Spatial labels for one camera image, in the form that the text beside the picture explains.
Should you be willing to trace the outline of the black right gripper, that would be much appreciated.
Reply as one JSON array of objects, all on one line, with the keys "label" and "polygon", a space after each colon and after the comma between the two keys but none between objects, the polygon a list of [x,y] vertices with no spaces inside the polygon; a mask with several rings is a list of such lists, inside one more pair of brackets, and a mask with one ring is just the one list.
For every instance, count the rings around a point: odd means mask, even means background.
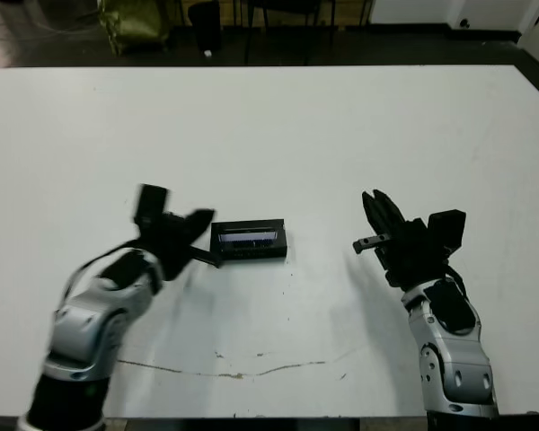
[{"label": "black right gripper", "polygon": [[376,235],[354,241],[354,252],[373,249],[391,287],[415,287],[446,276],[447,257],[420,218],[405,221],[383,191],[362,192],[367,221]]}]

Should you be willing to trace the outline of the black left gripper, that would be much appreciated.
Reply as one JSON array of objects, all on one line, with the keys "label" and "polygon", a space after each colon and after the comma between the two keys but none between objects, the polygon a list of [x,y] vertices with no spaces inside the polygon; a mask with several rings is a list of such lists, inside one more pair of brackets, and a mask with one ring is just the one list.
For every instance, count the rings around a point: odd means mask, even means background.
[{"label": "black left gripper", "polygon": [[215,214],[214,209],[200,208],[186,216],[174,213],[136,216],[137,247],[157,257],[165,281],[174,280],[192,260],[220,268],[219,256],[193,246],[208,230]]}]

